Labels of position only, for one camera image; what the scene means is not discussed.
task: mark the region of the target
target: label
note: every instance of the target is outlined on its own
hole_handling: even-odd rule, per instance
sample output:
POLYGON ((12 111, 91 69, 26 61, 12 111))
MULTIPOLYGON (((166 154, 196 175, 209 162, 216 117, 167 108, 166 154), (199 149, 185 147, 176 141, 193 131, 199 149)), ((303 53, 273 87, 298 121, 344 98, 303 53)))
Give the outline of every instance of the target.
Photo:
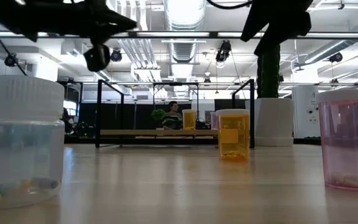
POLYGON ((219 138, 222 144, 233 144, 239 142, 238 129, 221 129, 219 138))

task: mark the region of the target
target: white bottle cap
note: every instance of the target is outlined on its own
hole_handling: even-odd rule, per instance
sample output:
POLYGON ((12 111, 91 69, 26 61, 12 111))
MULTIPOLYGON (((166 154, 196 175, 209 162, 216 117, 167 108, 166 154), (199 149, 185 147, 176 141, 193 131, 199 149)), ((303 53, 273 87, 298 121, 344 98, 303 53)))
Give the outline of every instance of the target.
POLYGON ((249 110, 247 109, 223 109, 216 112, 216 116, 224 115, 249 115, 249 110))
POLYGON ((332 90, 317 94, 317 103, 335 101, 358 101, 358 89, 353 90, 332 90))
POLYGON ((189 110, 189 109, 182 110, 181 112, 182 112, 182 113, 197 113, 196 110, 189 110))
POLYGON ((0 75, 0 117, 59 119, 64 87, 23 75, 0 75))

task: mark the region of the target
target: potted plant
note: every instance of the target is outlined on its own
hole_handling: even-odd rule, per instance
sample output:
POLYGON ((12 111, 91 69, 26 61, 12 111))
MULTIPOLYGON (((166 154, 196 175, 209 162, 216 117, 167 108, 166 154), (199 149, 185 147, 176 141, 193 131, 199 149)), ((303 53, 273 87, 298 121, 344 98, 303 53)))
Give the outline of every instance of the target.
POLYGON ((162 121, 165 117, 165 111, 161 109, 155 109, 153 110, 151 117, 156 123, 156 129, 162 128, 162 121))
POLYGON ((255 145, 293 145, 293 102, 278 98, 280 45, 258 58, 255 145))

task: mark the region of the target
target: person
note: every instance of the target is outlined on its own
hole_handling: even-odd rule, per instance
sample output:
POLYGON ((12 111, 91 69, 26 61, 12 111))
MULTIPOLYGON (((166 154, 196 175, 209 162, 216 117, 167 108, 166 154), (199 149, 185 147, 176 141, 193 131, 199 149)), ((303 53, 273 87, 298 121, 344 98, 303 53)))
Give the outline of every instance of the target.
POLYGON ((73 128, 70 124, 70 115, 68 114, 68 110, 66 108, 63 108, 63 114, 60 120, 65 123, 65 132, 70 133, 73 128))
POLYGON ((165 119, 162 122, 164 129, 180 129, 182 117, 181 114, 178 113, 178 102, 171 101, 168 106, 169 111, 165 113, 165 119))

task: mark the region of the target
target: wooden table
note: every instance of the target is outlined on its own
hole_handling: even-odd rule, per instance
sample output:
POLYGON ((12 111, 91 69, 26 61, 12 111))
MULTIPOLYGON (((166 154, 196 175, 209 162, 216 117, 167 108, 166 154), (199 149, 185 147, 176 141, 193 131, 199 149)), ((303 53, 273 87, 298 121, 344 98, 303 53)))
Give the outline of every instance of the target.
POLYGON ((218 130, 100 130, 100 135, 138 135, 138 136, 213 136, 218 135, 218 130))
POLYGON ((358 223, 358 192, 327 189, 316 146, 257 148, 248 164, 213 147, 65 149, 60 196, 0 210, 0 224, 358 223))

